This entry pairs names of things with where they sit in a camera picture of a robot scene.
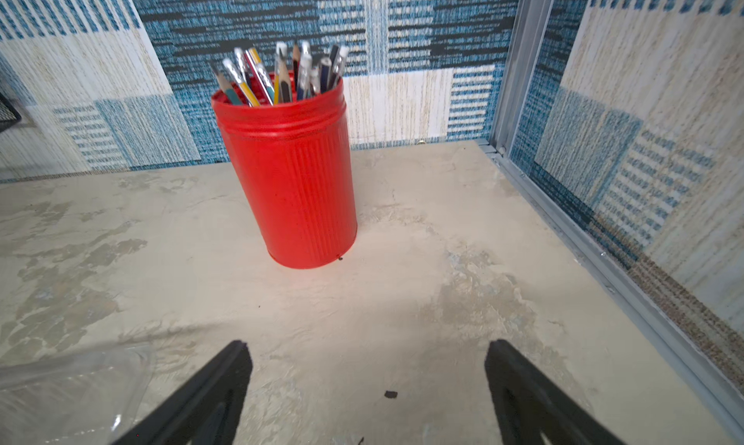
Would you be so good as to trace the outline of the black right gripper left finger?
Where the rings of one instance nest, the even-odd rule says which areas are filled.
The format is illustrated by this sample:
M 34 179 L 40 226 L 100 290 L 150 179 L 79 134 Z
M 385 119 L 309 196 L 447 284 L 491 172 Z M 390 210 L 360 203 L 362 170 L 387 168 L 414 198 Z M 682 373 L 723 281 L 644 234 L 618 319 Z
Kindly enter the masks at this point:
M 248 345 L 228 343 L 118 444 L 232 444 L 253 363 Z

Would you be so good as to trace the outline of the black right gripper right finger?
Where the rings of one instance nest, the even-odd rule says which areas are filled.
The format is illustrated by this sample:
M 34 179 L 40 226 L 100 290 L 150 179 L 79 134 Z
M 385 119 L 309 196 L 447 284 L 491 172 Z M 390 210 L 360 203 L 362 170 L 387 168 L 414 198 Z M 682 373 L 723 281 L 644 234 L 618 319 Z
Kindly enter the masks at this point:
M 507 340 L 490 342 L 484 361 L 505 444 L 620 444 Z

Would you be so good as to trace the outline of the clear box of red grapes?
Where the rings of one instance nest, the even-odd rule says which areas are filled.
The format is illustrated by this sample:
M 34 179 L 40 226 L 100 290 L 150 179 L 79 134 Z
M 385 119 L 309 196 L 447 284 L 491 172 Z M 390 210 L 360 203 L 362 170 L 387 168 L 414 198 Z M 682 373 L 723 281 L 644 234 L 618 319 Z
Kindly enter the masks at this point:
M 3 444 L 112 444 L 136 420 L 154 373 L 148 344 L 1 369 Z

